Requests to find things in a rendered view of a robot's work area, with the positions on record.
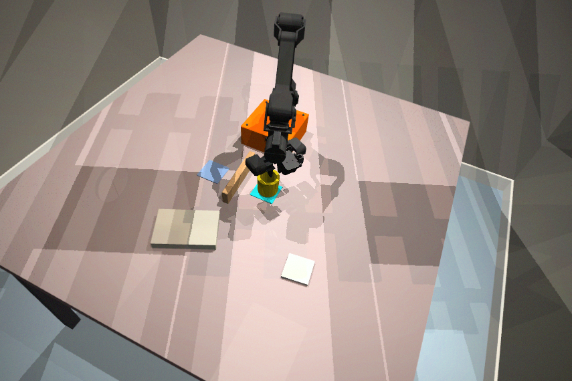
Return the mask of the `beige flat square tile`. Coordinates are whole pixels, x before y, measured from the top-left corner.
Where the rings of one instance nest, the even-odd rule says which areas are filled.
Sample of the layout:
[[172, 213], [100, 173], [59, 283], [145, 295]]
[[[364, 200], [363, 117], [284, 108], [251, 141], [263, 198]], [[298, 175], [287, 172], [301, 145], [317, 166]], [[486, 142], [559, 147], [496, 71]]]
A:
[[281, 278], [308, 286], [314, 261], [289, 253]]

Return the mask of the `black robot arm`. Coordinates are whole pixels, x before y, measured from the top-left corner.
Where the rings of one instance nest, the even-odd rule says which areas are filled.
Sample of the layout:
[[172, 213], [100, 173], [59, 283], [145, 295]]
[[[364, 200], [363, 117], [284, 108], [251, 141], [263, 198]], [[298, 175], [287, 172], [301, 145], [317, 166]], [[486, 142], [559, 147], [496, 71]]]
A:
[[[292, 79], [294, 53], [296, 46], [304, 39], [306, 20], [301, 14], [279, 13], [274, 22], [274, 37], [278, 40], [279, 53], [275, 88], [266, 102], [264, 131], [268, 132], [264, 157], [268, 162], [277, 164], [283, 175], [295, 172], [302, 167], [302, 154], [292, 153], [287, 147], [288, 134], [296, 123], [296, 105], [298, 90]], [[269, 116], [269, 124], [267, 117]], [[289, 127], [289, 120], [291, 127]]]

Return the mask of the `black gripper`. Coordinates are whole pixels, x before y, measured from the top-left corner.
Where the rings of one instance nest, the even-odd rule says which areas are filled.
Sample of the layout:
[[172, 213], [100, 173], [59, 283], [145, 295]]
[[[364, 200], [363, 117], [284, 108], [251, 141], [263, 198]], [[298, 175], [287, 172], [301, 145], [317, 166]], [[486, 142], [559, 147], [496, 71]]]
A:
[[[287, 147], [289, 146], [291, 146], [291, 151], [295, 151], [296, 154], [306, 154], [306, 146], [297, 137], [288, 140]], [[245, 162], [246, 166], [254, 176], [259, 176], [267, 172], [270, 178], [272, 178], [275, 167], [273, 166], [273, 163], [268, 162], [264, 156], [260, 158], [255, 154], [246, 158]]]

